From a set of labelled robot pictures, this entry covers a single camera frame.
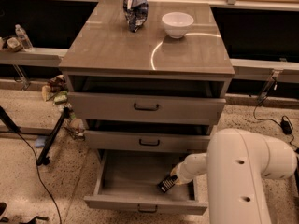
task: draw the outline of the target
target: clutter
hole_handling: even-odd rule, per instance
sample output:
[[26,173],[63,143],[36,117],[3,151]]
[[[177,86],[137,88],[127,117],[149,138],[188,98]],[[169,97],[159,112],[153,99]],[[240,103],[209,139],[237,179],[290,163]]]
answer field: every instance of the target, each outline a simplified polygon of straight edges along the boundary
[[135,33],[147,20],[149,4],[147,0],[123,0],[123,11],[129,30]]
[[[47,85],[42,87],[42,98],[46,102],[53,99],[53,104],[61,113],[64,112],[65,108],[68,108],[68,117],[64,120],[64,128],[74,140],[85,140],[83,121],[76,117],[72,105],[68,102],[63,75],[50,79]],[[39,137],[36,140],[36,147],[42,147],[45,142],[42,137]]]
[[58,95],[60,91],[64,91],[64,90],[65,90],[64,75],[58,75],[58,76],[50,79],[47,82],[47,84],[42,87],[41,94],[42,94],[43,100],[48,101],[51,98],[54,98],[56,95]]
[[0,51],[17,52],[22,49],[22,45],[18,37],[8,36],[0,38]]

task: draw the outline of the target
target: white bowl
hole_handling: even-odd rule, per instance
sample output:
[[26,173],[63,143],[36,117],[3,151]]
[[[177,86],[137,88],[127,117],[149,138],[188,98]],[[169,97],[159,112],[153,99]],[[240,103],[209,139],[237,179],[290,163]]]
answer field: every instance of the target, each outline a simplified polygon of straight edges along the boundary
[[162,23],[169,36],[178,39],[185,36],[194,23],[194,19],[183,12],[171,12],[163,15]]

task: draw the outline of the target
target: cabinet top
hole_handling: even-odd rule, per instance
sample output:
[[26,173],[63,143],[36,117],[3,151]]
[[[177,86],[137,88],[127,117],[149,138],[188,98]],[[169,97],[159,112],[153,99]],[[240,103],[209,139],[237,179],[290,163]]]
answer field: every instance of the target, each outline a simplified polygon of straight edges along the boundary
[[[174,11],[194,18],[191,30],[181,39],[168,36],[162,25],[162,16]],[[146,22],[132,33],[122,1],[116,0],[98,3],[60,68],[126,74],[234,74],[208,4],[149,2]]]

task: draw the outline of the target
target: drawer handle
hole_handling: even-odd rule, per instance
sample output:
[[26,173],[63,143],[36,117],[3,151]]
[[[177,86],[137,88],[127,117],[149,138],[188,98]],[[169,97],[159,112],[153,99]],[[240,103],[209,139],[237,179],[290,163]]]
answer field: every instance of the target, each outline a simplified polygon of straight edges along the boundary
[[140,146],[159,146],[160,145],[160,139],[158,139],[156,142],[144,142],[142,139],[139,139],[139,145]]
[[140,204],[138,205],[138,212],[139,213],[156,213],[158,211],[158,206],[155,205],[155,209],[154,210],[145,210],[145,209],[141,209]]
[[144,105],[139,105],[137,103],[134,103],[134,109],[135,110],[142,110],[142,111],[157,111],[159,109],[159,104],[157,104],[155,107],[150,107],[150,106],[144,106]]

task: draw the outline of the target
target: open drawer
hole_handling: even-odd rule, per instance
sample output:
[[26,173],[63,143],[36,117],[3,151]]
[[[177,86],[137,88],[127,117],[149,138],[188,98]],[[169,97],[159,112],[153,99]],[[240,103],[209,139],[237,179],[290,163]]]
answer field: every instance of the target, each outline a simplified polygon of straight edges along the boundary
[[157,187],[186,154],[105,151],[90,208],[203,215],[207,203],[198,201],[194,183],[174,186],[167,193]]

